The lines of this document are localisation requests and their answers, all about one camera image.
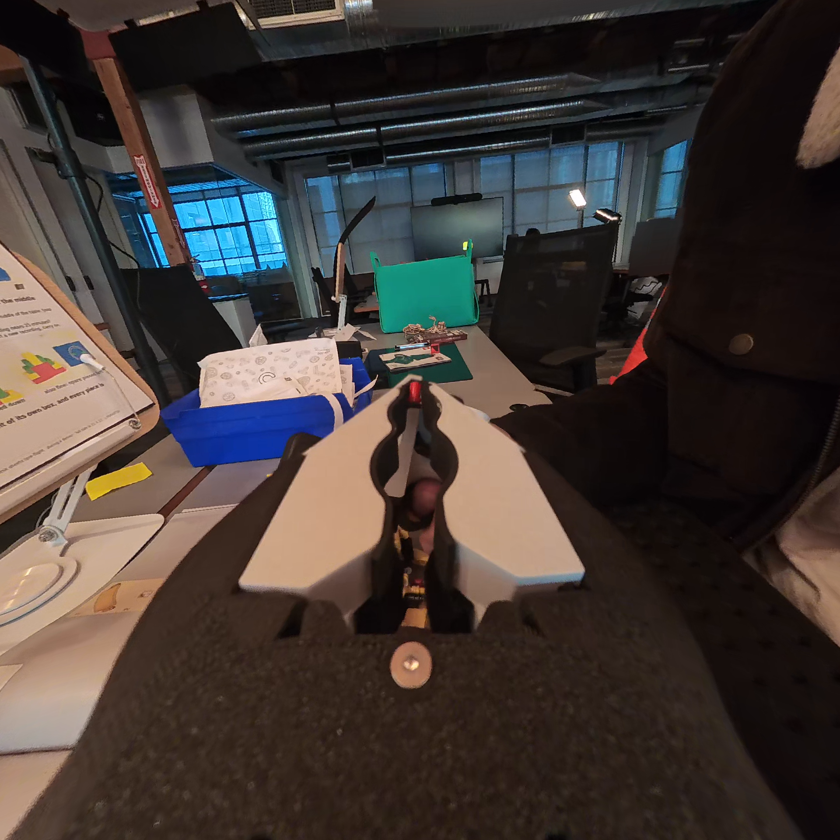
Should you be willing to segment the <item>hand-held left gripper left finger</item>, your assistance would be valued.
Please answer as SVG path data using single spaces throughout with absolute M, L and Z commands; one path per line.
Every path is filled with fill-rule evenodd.
M 238 585 L 335 604 L 362 633 L 392 633 L 405 613 L 394 544 L 397 438 L 414 420 L 409 376 L 302 457 Z

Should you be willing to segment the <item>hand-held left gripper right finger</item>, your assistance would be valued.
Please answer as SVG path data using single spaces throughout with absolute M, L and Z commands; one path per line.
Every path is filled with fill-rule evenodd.
M 468 633 L 488 605 L 583 582 L 585 568 L 523 450 L 434 383 L 423 425 L 440 488 L 425 571 L 436 633 Z

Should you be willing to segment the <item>instruction booklet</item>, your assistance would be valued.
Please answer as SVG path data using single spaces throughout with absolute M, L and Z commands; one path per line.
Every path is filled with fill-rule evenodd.
M 148 602 L 234 505 L 176 513 L 115 578 L 2 657 L 1 753 L 71 749 Z

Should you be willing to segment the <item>grey desk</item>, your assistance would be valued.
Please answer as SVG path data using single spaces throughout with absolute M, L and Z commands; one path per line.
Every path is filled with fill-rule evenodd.
M 516 404 L 529 406 L 549 402 L 478 327 L 468 328 L 467 332 L 469 338 L 459 346 L 473 378 L 444 384 L 445 390 L 489 417 L 505 415 Z M 115 490 L 99 500 L 83 498 L 73 521 L 158 513 L 165 525 L 185 509 L 235 506 L 275 470 L 279 459 L 247 461 L 213 469 L 194 468 L 181 446 L 168 434 L 138 455 L 134 462 L 145 463 L 152 470 L 152 477 Z M 22 821 L 71 749 L 2 754 L 2 838 L 8 837 Z

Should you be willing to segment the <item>person's right hand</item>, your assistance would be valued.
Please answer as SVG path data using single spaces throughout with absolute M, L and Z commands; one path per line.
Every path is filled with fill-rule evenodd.
M 409 495 L 409 532 L 416 538 L 416 546 L 426 556 L 434 551 L 436 509 L 442 483 L 436 478 L 420 479 L 411 487 Z

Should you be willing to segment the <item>white and green card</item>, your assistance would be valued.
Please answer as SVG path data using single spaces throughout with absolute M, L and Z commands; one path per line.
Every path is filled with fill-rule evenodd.
M 452 360 L 444 353 L 432 352 L 430 348 L 423 347 L 385 352 L 379 356 L 379 361 L 389 374 L 398 375 L 427 367 L 449 364 Z

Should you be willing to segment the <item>green cutting mat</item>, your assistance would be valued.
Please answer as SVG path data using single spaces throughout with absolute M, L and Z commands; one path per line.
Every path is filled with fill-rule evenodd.
M 376 387 L 394 387 L 408 375 L 419 375 L 427 382 L 437 384 L 465 382 L 473 379 L 473 375 L 455 343 L 441 344 L 437 347 L 438 352 L 446 354 L 452 360 L 449 364 L 426 367 L 409 373 L 393 375 L 389 374 L 384 365 L 379 361 L 379 356 L 382 353 L 394 352 L 396 350 L 371 350 L 367 354 L 364 360 L 364 367 L 371 379 L 377 378 Z

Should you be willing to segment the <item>white paper bag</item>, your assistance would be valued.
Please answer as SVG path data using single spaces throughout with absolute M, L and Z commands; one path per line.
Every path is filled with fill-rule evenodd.
M 355 407 L 374 384 L 354 384 L 333 338 L 265 344 L 208 355 L 199 363 L 201 408 L 343 395 Z

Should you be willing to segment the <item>yellow paper note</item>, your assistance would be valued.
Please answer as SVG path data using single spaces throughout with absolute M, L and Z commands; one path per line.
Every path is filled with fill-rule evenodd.
M 108 474 L 91 478 L 85 485 L 85 492 L 91 501 L 125 487 L 131 487 L 151 478 L 152 470 L 145 464 L 127 465 Z

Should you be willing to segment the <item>wooden sign board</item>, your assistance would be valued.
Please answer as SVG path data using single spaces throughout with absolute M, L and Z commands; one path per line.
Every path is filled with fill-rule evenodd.
M 3 246 L 5 247 L 5 245 L 1 246 L 1 271 Z M 117 429 L 113 429 L 113 438 L 110 439 L 110 442 L 100 444 L 96 450 L 88 450 L 84 455 L 71 456 L 68 460 L 63 459 L 60 463 L 53 464 L 51 469 L 42 469 L 37 474 L 22 480 L 14 486 L 7 487 L 5 490 L 2 490 L 1 487 L 2 522 L 15 516 L 35 501 L 47 496 L 52 491 L 57 490 L 69 480 L 73 480 L 86 469 L 94 467 L 98 462 L 101 462 L 106 457 L 121 449 L 122 446 L 125 446 L 128 441 L 137 439 L 143 434 L 151 431 L 160 416 L 159 404 L 155 399 L 151 388 L 112 346 L 108 338 L 102 335 L 102 332 L 86 318 L 84 313 L 73 303 L 71 299 L 68 298 L 68 296 L 54 281 L 47 277 L 43 271 L 26 260 L 26 258 L 15 254 L 13 251 L 11 252 L 16 257 L 20 258 L 27 268 L 33 271 L 35 276 L 49 291 L 56 295 L 59 302 L 68 308 L 71 314 L 78 317 L 82 328 L 84 328 L 84 330 L 86 330 L 103 347 L 103 349 L 105 349 L 108 356 L 112 358 L 116 364 L 136 382 L 136 384 L 140 385 L 141 389 L 143 389 L 147 394 L 153 396 L 154 404 L 152 405 L 152 408 L 142 411 L 138 418 L 131 421 L 130 426 L 133 430 L 131 433 L 120 432 Z

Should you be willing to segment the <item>black mesh office chair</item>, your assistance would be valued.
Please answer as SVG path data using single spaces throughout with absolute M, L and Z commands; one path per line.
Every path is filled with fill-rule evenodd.
M 489 337 L 531 383 L 570 393 L 596 385 L 618 228 L 507 237 Z

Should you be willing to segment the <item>perforated grey panel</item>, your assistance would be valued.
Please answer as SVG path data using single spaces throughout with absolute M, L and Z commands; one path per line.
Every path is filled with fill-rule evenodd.
M 838 646 L 697 518 L 575 499 L 586 555 L 639 561 L 685 618 L 752 760 L 804 838 L 839 838 Z

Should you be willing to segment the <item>grey ceiling ducts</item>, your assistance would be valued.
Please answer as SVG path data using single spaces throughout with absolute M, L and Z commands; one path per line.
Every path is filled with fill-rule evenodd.
M 665 81 L 652 75 L 596 79 L 564 72 L 378 97 L 217 115 L 216 131 L 253 161 L 356 151 L 469 133 L 554 123 L 610 111 L 615 100 Z

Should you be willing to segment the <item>metal pole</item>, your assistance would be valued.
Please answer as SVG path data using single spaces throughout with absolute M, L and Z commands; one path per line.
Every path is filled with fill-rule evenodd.
M 140 318 L 130 299 L 130 290 L 106 236 L 99 212 L 88 189 L 86 173 L 71 146 L 55 98 L 49 89 L 42 69 L 25 56 L 21 56 L 20 61 L 38 108 L 45 119 L 48 136 L 52 139 L 58 161 L 66 174 L 83 223 L 87 228 L 93 248 L 117 302 L 122 320 L 129 332 L 143 377 L 150 385 L 158 403 L 161 406 L 167 406 L 170 403 L 170 394 L 166 388 L 160 366 L 146 339 Z

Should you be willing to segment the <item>wooden post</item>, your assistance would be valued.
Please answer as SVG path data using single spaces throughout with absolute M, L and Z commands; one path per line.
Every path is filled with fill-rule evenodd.
M 116 56 L 109 33 L 83 28 L 79 32 L 85 55 L 97 72 L 119 126 L 168 262 L 172 266 L 190 266 L 193 258 L 178 222 L 140 102 Z

